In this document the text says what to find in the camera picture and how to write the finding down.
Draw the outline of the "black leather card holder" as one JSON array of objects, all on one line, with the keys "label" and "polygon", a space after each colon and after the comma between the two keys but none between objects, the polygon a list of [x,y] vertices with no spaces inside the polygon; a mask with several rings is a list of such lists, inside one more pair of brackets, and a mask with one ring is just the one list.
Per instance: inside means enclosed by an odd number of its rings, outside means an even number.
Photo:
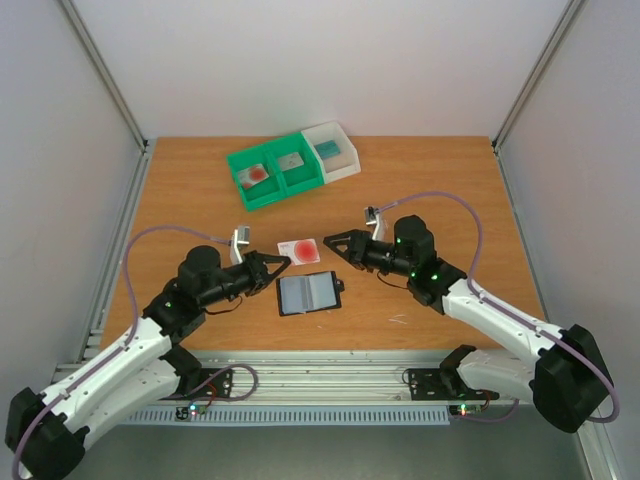
[{"label": "black leather card holder", "polygon": [[278,311],[285,317],[339,309],[344,291],[335,271],[282,277],[276,281]]}]

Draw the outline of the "red dot credit card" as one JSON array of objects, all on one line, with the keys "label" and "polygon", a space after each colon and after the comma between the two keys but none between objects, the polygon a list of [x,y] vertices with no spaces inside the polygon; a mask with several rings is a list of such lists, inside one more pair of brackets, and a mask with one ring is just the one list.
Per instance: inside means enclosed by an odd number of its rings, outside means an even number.
[{"label": "red dot credit card", "polygon": [[261,163],[239,170],[237,176],[244,190],[249,190],[270,177],[268,170]]}]

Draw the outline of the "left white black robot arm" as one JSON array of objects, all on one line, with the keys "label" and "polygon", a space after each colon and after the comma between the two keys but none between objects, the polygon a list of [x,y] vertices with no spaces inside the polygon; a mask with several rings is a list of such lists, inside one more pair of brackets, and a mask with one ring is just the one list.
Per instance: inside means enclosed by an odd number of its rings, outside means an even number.
[{"label": "left white black robot arm", "polygon": [[208,380],[181,342],[209,306],[268,287],[291,260],[251,251],[223,267],[217,249],[191,249],[177,275],[114,343],[40,393],[25,388],[10,402],[5,443],[15,479],[63,479],[90,446],[139,408],[189,398]]}]

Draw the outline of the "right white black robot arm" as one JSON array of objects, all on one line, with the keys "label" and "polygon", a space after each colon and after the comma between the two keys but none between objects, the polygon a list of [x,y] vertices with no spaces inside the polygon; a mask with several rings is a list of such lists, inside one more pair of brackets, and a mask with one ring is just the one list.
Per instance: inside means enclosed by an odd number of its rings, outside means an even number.
[{"label": "right white black robot arm", "polygon": [[458,347],[440,365],[442,387],[450,395],[490,390],[530,402],[566,433],[593,420],[594,411],[613,397],[611,375],[586,328],[540,321],[489,294],[437,254],[434,235],[418,216],[397,220],[391,242],[377,231],[354,229],[323,243],[356,269],[406,278],[418,303],[466,323],[509,352],[504,358]]}]

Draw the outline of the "teal card in bin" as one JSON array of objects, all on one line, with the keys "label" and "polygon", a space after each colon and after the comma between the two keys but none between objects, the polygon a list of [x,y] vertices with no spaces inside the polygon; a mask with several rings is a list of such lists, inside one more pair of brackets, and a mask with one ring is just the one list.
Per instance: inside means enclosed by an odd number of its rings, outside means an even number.
[{"label": "teal card in bin", "polygon": [[323,161],[341,154],[339,145],[334,140],[327,140],[314,145],[319,158]]}]

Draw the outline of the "grey card in bin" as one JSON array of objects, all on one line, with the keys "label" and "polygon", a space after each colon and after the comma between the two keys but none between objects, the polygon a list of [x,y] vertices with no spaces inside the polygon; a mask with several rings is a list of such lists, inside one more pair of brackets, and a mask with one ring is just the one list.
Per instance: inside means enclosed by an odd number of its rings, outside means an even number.
[{"label": "grey card in bin", "polygon": [[299,168],[304,165],[304,160],[298,152],[292,152],[278,157],[277,161],[282,172]]}]

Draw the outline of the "green bin left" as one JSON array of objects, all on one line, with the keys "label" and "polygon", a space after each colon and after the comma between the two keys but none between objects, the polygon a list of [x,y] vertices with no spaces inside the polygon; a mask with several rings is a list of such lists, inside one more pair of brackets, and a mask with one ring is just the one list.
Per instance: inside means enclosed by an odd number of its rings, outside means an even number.
[{"label": "green bin left", "polygon": [[227,164],[231,172],[231,177],[246,210],[249,212],[275,204],[285,198],[284,192],[278,185],[275,176],[270,173],[270,177],[266,181],[249,190],[244,190],[241,187],[237,172],[258,163],[263,164],[268,170],[264,145],[250,147],[227,156]]}]

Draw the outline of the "green bin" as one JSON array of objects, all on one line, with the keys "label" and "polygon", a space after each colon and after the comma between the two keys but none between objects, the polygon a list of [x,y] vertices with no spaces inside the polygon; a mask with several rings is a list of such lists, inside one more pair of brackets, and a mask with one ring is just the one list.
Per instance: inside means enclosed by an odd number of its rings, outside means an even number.
[{"label": "green bin", "polygon": [[[316,155],[301,132],[267,141],[264,144],[268,171],[273,174],[286,197],[292,197],[324,185]],[[281,158],[297,154],[301,164],[284,167]]]},{"label": "green bin", "polygon": [[249,190],[244,190],[241,187],[237,172],[258,163],[263,164],[268,170],[264,145],[250,147],[227,156],[227,164],[231,172],[231,177],[246,210],[249,212],[275,204],[285,198],[284,192],[278,185],[275,176],[270,173],[270,177],[266,181]]}]

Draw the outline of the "white bin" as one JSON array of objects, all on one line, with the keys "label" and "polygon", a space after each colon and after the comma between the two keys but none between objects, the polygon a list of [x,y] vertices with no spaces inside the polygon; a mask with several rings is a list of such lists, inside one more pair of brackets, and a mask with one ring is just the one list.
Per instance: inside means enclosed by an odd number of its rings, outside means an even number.
[{"label": "white bin", "polygon": [[[311,153],[319,163],[325,184],[332,183],[361,172],[357,149],[338,122],[331,121],[323,123],[303,129],[301,133],[305,141],[309,144]],[[334,140],[339,145],[341,154],[323,161],[316,153],[314,145],[327,140]]]}]

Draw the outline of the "green bin middle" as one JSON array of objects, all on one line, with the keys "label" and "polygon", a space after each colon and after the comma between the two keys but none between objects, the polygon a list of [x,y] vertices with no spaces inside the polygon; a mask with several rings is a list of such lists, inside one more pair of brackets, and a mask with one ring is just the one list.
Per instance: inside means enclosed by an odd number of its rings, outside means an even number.
[{"label": "green bin middle", "polygon": [[[286,197],[292,197],[324,185],[316,155],[301,132],[267,141],[264,144],[268,171],[273,174]],[[284,167],[281,158],[297,154],[301,164]]]}]

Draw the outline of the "left small circuit board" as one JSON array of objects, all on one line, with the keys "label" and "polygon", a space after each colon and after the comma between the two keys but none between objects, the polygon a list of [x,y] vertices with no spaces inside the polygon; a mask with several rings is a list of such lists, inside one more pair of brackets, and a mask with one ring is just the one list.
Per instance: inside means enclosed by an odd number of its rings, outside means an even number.
[{"label": "left small circuit board", "polygon": [[206,405],[189,404],[188,406],[177,407],[174,412],[176,421],[193,421],[195,418],[204,415],[208,410]]}]

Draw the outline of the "small circuit board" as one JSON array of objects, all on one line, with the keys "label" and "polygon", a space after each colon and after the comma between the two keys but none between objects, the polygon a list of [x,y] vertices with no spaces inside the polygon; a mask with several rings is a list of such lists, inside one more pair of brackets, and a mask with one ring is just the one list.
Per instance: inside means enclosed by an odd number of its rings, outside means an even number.
[{"label": "small circuit board", "polygon": [[206,405],[189,404],[188,406],[177,407],[174,412],[176,421],[193,421],[195,418],[204,415],[208,410]]},{"label": "small circuit board", "polygon": [[471,418],[484,413],[488,406],[486,404],[461,403],[449,406],[449,415],[453,418]]}]

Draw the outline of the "right small circuit board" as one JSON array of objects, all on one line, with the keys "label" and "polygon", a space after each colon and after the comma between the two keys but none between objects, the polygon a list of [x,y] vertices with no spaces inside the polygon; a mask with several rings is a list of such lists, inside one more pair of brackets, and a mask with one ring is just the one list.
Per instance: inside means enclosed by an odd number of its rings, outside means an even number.
[{"label": "right small circuit board", "polygon": [[484,413],[488,406],[486,404],[461,403],[449,406],[449,415],[453,418],[471,418]]}]

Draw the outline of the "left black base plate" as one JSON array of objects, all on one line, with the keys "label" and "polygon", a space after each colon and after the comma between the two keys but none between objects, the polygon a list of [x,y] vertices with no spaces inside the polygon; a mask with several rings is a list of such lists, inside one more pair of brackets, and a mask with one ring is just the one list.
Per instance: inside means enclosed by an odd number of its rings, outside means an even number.
[{"label": "left black base plate", "polygon": [[230,397],[233,371],[222,368],[202,368],[180,379],[176,391],[165,400],[196,400]]}]

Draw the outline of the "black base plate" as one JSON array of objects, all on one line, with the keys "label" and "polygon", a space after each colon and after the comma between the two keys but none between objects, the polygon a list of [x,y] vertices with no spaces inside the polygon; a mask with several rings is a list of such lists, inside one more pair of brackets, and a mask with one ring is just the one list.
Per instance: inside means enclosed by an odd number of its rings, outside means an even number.
[{"label": "black base plate", "polygon": [[413,401],[493,401],[500,398],[494,391],[472,389],[457,374],[443,372],[440,368],[408,368],[401,374],[401,379],[408,386]]},{"label": "black base plate", "polygon": [[230,397],[233,371],[222,368],[202,368],[180,379],[176,391],[165,400],[196,400]]}]

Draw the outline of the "aluminium frame rail front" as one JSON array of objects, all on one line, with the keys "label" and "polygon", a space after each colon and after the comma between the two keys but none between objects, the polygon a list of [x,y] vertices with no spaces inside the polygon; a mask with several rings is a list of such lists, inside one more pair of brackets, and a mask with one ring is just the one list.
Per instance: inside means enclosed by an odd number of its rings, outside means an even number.
[{"label": "aluminium frame rail front", "polygon": [[448,350],[196,351],[169,356],[181,371],[233,371],[230,397],[241,406],[334,406],[407,404],[408,368],[436,368]]}]

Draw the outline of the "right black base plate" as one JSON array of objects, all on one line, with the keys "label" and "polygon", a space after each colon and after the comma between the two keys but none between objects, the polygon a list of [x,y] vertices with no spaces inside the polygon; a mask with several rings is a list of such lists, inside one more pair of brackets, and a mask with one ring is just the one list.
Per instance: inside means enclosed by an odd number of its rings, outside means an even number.
[{"label": "right black base plate", "polygon": [[500,398],[494,391],[472,389],[457,374],[443,372],[440,368],[408,368],[401,374],[401,379],[408,386],[413,401],[493,401]]}]

